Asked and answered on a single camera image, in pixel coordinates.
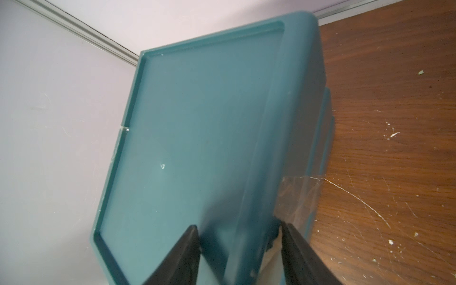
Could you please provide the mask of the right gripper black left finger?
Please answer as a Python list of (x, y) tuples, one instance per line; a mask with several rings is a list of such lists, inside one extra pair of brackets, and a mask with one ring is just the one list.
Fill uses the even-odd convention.
[(196, 225), (190, 225), (144, 285), (195, 285), (200, 264)]

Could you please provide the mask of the teal drawer cabinet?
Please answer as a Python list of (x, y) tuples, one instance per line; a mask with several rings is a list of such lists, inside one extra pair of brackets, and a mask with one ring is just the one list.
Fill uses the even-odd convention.
[(184, 232), (199, 285), (284, 285), (281, 224), (309, 239), (334, 141), (317, 18), (281, 15), (140, 53), (91, 244), (142, 285)]

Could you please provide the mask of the aluminium corner post left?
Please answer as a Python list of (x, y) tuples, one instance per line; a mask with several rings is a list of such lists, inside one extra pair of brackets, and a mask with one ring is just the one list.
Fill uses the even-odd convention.
[(133, 66), (137, 66), (139, 56), (136, 53), (123, 47), (118, 42), (51, 4), (49, 1), (18, 0), (16, 3), (89, 42), (95, 47), (106, 51)]

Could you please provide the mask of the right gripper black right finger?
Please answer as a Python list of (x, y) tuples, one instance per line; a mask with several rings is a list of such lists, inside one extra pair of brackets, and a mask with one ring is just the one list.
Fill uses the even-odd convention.
[(293, 224), (281, 222), (281, 230), (287, 285), (342, 285)]

